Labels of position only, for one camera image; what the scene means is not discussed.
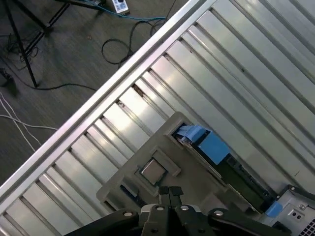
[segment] power strip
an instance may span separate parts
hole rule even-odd
[[[115,7],[116,13],[118,14],[127,14],[129,13],[129,8],[126,3],[126,0],[112,0]]]

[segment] gray carpet floor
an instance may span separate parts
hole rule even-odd
[[[10,2],[13,17],[21,37],[27,42],[38,27]],[[62,3],[53,0],[22,0],[42,21],[48,22]],[[173,15],[186,0],[177,0],[170,15]],[[130,15],[139,17],[165,16],[173,0],[127,0]],[[108,13],[98,13],[92,9],[70,6],[55,23],[53,31],[38,43],[38,54],[31,59],[31,67],[40,86],[53,87],[63,83],[78,83],[95,89],[103,85],[118,69],[107,63],[101,54],[101,46],[110,38],[128,42],[128,37],[136,21],[122,19]],[[132,48],[141,47],[149,38],[150,27],[139,26],[133,38]],[[45,125],[59,128],[94,93],[80,87],[63,87],[51,91],[38,91],[23,85],[32,84],[27,69],[19,58],[6,53],[8,38],[12,33],[4,8],[0,7],[0,56],[8,65],[0,61],[0,68],[13,76],[17,92],[7,88],[0,92],[11,104],[17,116],[32,125]],[[119,60],[127,50],[112,43],[106,53],[112,60]],[[6,115],[0,107],[0,114]],[[53,133],[50,130],[32,129],[41,143]],[[35,149],[40,145],[27,135]],[[0,184],[3,184],[31,155],[33,151],[22,138],[11,120],[0,118]]]

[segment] white cable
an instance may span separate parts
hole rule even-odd
[[[0,115],[0,117],[14,120],[14,121],[16,121],[16,122],[18,122],[18,123],[20,123],[20,124],[23,124],[23,125],[28,126],[28,127],[31,127],[31,128],[58,130],[58,129],[56,129],[56,128],[48,127],[48,126],[39,126],[39,125],[26,124],[26,123],[24,123],[24,122],[22,122],[22,121],[20,121],[20,120],[17,120],[17,119],[15,119],[15,118],[13,118],[13,117],[9,117],[9,116],[6,116],[6,115]]]
[[[12,117],[12,115],[10,114],[10,112],[8,111],[8,109],[7,109],[7,108],[5,107],[5,105],[3,104],[3,102],[1,101],[1,99],[0,99],[0,103],[2,104],[3,108],[6,110],[6,112],[8,113],[8,115],[9,115],[12,119],[14,119],[14,118]],[[17,124],[17,122],[15,121],[15,119],[13,120],[13,122],[15,123],[16,127],[19,129],[19,131],[20,131],[20,133],[22,134],[22,136],[23,136],[23,138],[25,139],[25,141],[30,145],[31,149],[32,149],[33,151],[35,151],[35,149],[34,149],[33,146],[31,145],[31,143],[29,142],[29,140],[25,137],[24,133],[22,132],[22,130],[21,130],[20,127],[18,126],[18,124]]]
[[[9,108],[11,109],[11,111],[13,112],[13,114],[15,115],[16,119],[21,122],[21,120],[18,118],[18,116],[17,116],[16,113],[14,112],[13,108],[11,107],[11,105],[10,105],[10,104],[8,103],[8,101],[4,98],[3,94],[2,94],[2,93],[0,93],[0,94],[1,94],[1,96],[2,96],[2,99],[5,101],[5,103],[9,106]],[[30,131],[26,128],[26,126],[25,126],[23,123],[22,123],[22,125],[24,126],[24,128],[26,129],[26,131],[28,132],[28,134],[29,134],[33,139],[35,139],[35,140],[39,143],[39,145],[41,145],[40,141],[39,141],[33,134],[30,133]]]

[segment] blue cable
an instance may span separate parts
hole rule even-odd
[[[132,20],[137,20],[137,21],[154,21],[154,20],[165,20],[166,18],[165,17],[152,17],[152,18],[140,18],[140,17],[133,17],[133,16],[124,16],[124,15],[120,15],[116,12],[113,12],[113,11],[110,11],[102,6],[99,6],[97,4],[95,4],[94,2],[90,2],[89,0],[83,0],[83,1],[86,1],[88,3],[92,3],[94,6],[98,7],[99,9],[103,10],[103,11],[106,11],[110,14],[113,14],[113,15],[116,15],[116,16],[120,16],[120,17],[123,17],[123,18],[127,18],[127,19],[132,19]]]

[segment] blue tab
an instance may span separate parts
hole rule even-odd
[[[229,147],[211,132],[198,147],[217,165],[230,153]]]
[[[276,218],[282,210],[283,206],[277,201],[274,201],[268,210],[266,210],[265,214],[270,218]]]
[[[179,128],[177,134],[188,138],[193,143],[196,142],[204,133],[206,129],[200,125],[184,125]]]

